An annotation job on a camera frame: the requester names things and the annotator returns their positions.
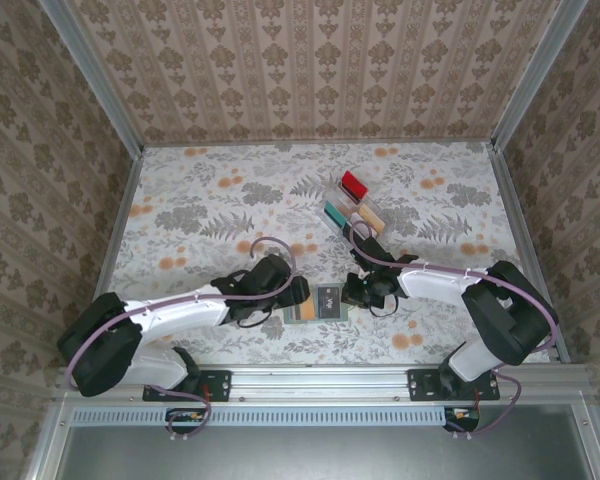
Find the table surface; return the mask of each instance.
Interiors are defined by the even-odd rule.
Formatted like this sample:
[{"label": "table surface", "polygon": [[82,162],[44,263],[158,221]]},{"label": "table surface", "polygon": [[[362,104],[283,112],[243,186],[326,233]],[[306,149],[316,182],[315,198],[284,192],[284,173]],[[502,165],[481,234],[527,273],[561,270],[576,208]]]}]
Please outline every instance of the table surface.
[{"label": "table surface", "polygon": [[[394,256],[519,265],[483,143],[163,147],[146,149],[143,161],[109,287],[123,299],[183,293],[251,268],[249,247],[262,235],[293,244],[311,284],[344,282],[355,264],[316,213],[345,170],[395,219],[383,241]],[[267,244],[260,253],[278,251]],[[348,322],[288,325],[276,311],[262,327],[191,329],[164,341],[201,364],[409,364],[438,363],[471,335],[463,309],[408,299],[388,318],[351,309]]]}]

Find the wallpaper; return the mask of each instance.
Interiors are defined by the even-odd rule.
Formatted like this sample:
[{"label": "wallpaper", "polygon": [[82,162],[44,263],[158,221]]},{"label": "wallpaper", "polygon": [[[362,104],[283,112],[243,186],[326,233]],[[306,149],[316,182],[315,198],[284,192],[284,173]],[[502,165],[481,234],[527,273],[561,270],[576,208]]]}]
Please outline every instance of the wallpaper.
[{"label": "wallpaper", "polygon": [[570,353],[590,364],[600,401],[600,0],[505,153]]},{"label": "wallpaper", "polygon": [[35,1],[0,0],[0,479],[35,447],[130,159]]},{"label": "wallpaper", "polygon": [[[395,258],[408,251],[456,267],[519,263],[484,143],[163,147],[143,152],[110,289],[123,299],[193,290],[253,268],[248,252],[263,235],[291,245],[311,285],[344,283],[356,264],[318,213],[347,169],[393,223],[382,244]],[[255,248],[280,252],[274,243]],[[389,304],[377,314],[390,313]],[[433,300],[401,299],[387,318],[350,308],[348,318],[288,324],[276,310],[261,327],[189,329],[164,343],[201,364],[413,364],[439,363],[478,335],[466,309]]]},{"label": "wallpaper", "polygon": [[149,145],[489,138],[558,0],[71,0]]}]

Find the purple cable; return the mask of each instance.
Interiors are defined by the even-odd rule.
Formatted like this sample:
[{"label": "purple cable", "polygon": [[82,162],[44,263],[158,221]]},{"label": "purple cable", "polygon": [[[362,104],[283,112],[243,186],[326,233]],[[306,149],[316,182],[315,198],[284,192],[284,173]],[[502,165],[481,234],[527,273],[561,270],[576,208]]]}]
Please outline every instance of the purple cable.
[{"label": "purple cable", "polygon": [[[410,269],[410,270],[423,270],[426,268],[427,270],[433,270],[436,272],[467,275],[470,277],[476,277],[476,278],[480,278],[482,280],[486,280],[488,282],[494,283],[494,284],[498,285],[499,287],[506,288],[510,292],[516,293],[519,296],[521,296],[522,298],[524,298],[527,302],[529,302],[531,305],[536,307],[540,311],[540,313],[542,313],[542,315],[545,317],[545,319],[547,320],[547,323],[549,324],[549,328],[551,329],[551,336],[545,343],[543,343],[539,347],[536,347],[533,350],[533,352],[539,352],[542,350],[546,350],[547,348],[550,348],[555,343],[556,339],[558,338],[558,326],[556,325],[556,322],[553,320],[553,317],[551,316],[551,314],[547,311],[546,308],[544,308],[544,306],[540,302],[538,302],[538,300],[533,298],[531,295],[529,295],[524,290],[516,287],[515,285],[511,285],[509,282],[505,282],[503,280],[492,277],[490,275],[485,275],[484,273],[474,272],[471,269],[463,270],[461,268],[442,267],[439,265],[429,265],[428,263],[427,264],[421,264],[421,263],[409,264],[409,263],[386,262],[384,260],[379,260],[370,255],[367,255],[360,249],[360,247],[358,247],[358,245],[356,245],[355,238],[354,238],[354,232],[355,232],[356,225],[359,225],[359,224],[365,225],[367,227],[367,229],[369,230],[369,236],[371,236],[371,226],[363,220],[358,220],[357,222],[354,222],[353,225],[351,225],[351,231],[349,232],[349,242],[353,246],[353,249],[356,252],[358,252],[358,254],[362,258],[368,260],[369,262],[376,263],[378,265],[384,265],[387,267],[405,268],[405,269]],[[493,374],[498,378],[515,383],[517,386],[517,391],[516,391],[515,395],[513,397],[511,397],[511,402],[509,403],[507,408],[505,408],[504,412],[502,412],[502,414],[496,420],[491,422],[486,427],[483,427],[483,428],[480,428],[478,430],[471,432],[471,435],[478,435],[480,433],[488,432],[489,430],[494,428],[496,425],[498,425],[504,419],[504,417],[507,416],[507,414],[511,411],[511,409],[514,407],[514,405],[520,398],[520,394],[522,393],[522,384],[515,378],[509,377],[508,375],[504,375],[504,374],[498,372],[497,369],[502,367],[503,365],[505,365],[505,364],[502,363],[502,364],[498,365],[497,367],[495,367],[492,370]],[[451,422],[447,422],[447,423],[449,423],[454,428],[458,428],[460,431],[464,431],[461,427],[459,427],[456,424],[453,424]]]},{"label": "purple cable", "polygon": [[222,295],[222,294],[218,294],[218,293],[205,293],[202,295],[191,294],[191,295],[187,295],[186,297],[179,297],[179,298],[172,298],[170,300],[163,300],[161,302],[149,304],[145,307],[136,308],[135,310],[131,310],[129,312],[121,313],[120,315],[113,317],[111,320],[109,320],[108,322],[106,322],[102,326],[100,326],[100,328],[98,328],[95,332],[93,332],[91,334],[91,336],[89,338],[87,338],[87,340],[76,351],[75,355],[71,358],[71,361],[69,362],[69,365],[67,365],[67,369],[64,372],[64,378],[67,382],[67,388],[69,388],[69,390],[73,390],[73,391],[78,390],[78,388],[75,385],[73,385],[73,382],[71,381],[71,375],[73,373],[73,370],[76,368],[76,365],[78,364],[78,362],[84,355],[84,352],[87,351],[87,349],[98,339],[98,337],[100,337],[100,335],[102,335],[104,332],[109,330],[114,325],[120,323],[123,320],[126,320],[127,318],[129,318],[133,315],[137,315],[139,313],[144,313],[147,311],[157,310],[159,308],[169,307],[171,305],[177,305],[180,303],[197,302],[199,300],[264,300],[265,298],[275,297],[279,293],[283,292],[289,285],[291,285],[291,282],[293,281],[293,278],[296,275],[296,271],[297,271],[296,258],[293,254],[293,251],[291,250],[291,247],[289,245],[287,245],[285,242],[283,242],[282,240],[275,238],[275,237],[260,237],[260,238],[256,239],[256,241],[251,244],[251,250],[249,252],[249,255],[251,255],[251,258],[254,257],[254,255],[253,255],[254,247],[258,243],[264,242],[267,240],[271,241],[271,242],[275,242],[275,243],[281,245],[282,247],[286,248],[287,251],[289,252],[289,255],[291,256],[291,272],[289,273],[289,278],[287,279],[286,282],[284,282],[282,284],[282,286],[276,288],[275,290],[273,290],[269,293],[263,293],[260,295]]},{"label": "purple cable", "polygon": [[[193,430],[191,433],[186,434],[188,437],[193,437],[194,435],[198,435],[202,431],[202,429],[204,429],[204,427],[207,425],[207,423],[209,423],[209,420],[211,419],[211,403],[209,403],[209,401],[206,398],[199,397],[198,395],[194,395],[193,393],[174,392],[173,390],[167,390],[166,388],[159,387],[158,385],[149,385],[149,386],[151,388],[153,388],[154,390],[156,390],[160,393],[163,393],[165,395],[169,395],[171,397],[190,398],[191,400],[194,400],[196,402],[204,403],[204,406],[205,406],[204,418],[202,419],[202,421],[200,422],[200,425],[198,425],[195,430]],[[172,438],[175,435],[178,435],[176,432],[173,431],[173,420],[176,419],[177,417],[183,417],[185,415],[189,415],[190,413],[191,412],[178,412],[169,417],[169,423],[167,424],[167,430],[169,430],[169,433],[171,434]]]}]

